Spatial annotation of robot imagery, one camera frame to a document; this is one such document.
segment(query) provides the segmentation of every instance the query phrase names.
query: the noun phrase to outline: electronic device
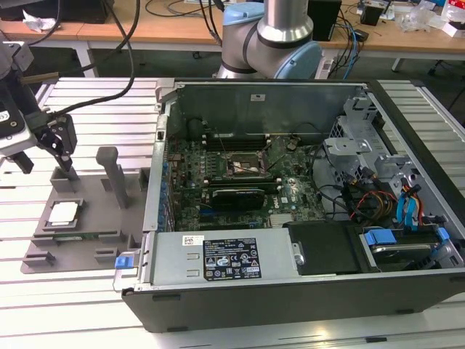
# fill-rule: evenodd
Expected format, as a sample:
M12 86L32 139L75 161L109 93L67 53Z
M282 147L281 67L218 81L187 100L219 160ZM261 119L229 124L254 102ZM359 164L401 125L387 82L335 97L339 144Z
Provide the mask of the electronic device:
M46 150L65 172L71 168L76 132L71 116L42 111L27 84L23 71L33 61L27 44L0 43L0 156L30 173L33 162L24 150L34 146Z
M122 297L146 330L414 313L465 291L465 198L379 82L156 94L144 236L116 261L139 267Z
M377 25L379 17L386 8L386 5L381 2L371 1L366 3L360 15L360 23L373 26Z
M313 21L312 39L330 41L342 0L309 0L308 15Z
M56 18L57 0L7 0L5 6L0 1L2 20L22 20L23 9L34 17ZM114 0L108 1L113 6ZM62 21L105 23L109 13L100 0L66 0L62 2Z

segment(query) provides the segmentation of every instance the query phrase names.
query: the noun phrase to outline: robotic arm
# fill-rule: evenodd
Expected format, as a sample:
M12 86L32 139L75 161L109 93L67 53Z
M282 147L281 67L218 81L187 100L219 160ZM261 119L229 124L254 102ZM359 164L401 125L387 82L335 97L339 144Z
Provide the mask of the robotic arm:
M77 143L73 120L67 114L54 117L41 111L31 89L21 84L22 72L32 60L24 43L0 44L0 104L4 109L0 112L0 156L27 174L33 162L24 150L37 146L52 154L68 172Z
M223 21L219 79L308 79L321 48L311 41L308 0L264 0L230 5Z

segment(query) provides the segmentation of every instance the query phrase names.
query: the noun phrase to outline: blue latch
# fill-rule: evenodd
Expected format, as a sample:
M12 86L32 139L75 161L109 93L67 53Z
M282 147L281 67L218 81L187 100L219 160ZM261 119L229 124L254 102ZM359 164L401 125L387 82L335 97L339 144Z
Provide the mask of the blue latch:
M134 267L134 257L120 256L115 260L115 269L132 269Z
M441 242L444 242L445 240L448 240L450 238L449 233L444 228L438 228L436 230L436 233L441 239Z
M390 229L371 229L364 235L369 246L397 243L397 240Z

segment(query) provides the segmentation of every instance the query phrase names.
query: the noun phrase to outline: warning label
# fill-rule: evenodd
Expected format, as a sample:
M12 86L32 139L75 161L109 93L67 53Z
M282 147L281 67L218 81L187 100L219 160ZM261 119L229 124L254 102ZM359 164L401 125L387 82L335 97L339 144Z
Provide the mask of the warning label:
M207 281L262 277L255 238L204 240L203 258Z

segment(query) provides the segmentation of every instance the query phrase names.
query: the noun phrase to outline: motherboard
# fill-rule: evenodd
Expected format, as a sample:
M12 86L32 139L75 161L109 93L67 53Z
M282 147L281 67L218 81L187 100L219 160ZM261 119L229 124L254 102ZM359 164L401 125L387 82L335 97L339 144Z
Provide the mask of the motherboard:
M166 149L172 211L167 230L281 228L290 221L324 219L310 177L315 146L299 143L295 137L277 136L255 150L257 144L219 140L209 147L171 138Z

